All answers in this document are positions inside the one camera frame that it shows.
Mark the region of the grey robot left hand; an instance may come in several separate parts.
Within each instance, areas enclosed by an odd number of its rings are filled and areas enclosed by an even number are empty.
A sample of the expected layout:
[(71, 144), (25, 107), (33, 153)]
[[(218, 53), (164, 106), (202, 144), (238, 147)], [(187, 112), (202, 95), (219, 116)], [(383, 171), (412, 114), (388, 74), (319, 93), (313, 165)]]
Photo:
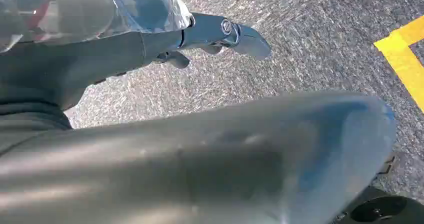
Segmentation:
[(223, 44), (223, 17), (0, 55), (3, 224), (327, 224), (396, 139), (376, 96), (297, 92), (202, 112), (74, 129), (89, 85), (184, 46)]

